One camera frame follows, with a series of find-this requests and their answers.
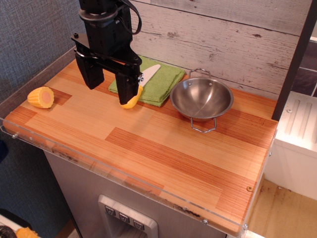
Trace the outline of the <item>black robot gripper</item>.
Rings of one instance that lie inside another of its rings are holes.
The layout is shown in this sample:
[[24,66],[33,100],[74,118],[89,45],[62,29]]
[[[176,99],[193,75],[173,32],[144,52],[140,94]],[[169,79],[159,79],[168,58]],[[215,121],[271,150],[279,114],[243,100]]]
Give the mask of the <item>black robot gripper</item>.
[[142,60],[131,49],[134,32],[130,14],[116,16],[82,15],[85,33],[74,33],[75,58],[85,84],[95,89],[104,82],[103,69],[115,75],[120,104],[127,104],[138,93]]

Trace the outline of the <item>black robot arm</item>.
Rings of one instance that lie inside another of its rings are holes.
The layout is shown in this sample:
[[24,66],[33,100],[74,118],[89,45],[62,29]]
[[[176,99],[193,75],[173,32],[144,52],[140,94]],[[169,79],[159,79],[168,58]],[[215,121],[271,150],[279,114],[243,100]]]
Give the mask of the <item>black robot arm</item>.
[[131,12],[138,14],[128,0],[82,0],[79,16],[86,32],[74,33],[75,57],[86,85],[95,89],[104,81],[104,70],[115,75],[119,102],[126,106],[137,96],[141,80],[141,58],[131,49],[133,35],[142,28],[138,20],[132,29]]

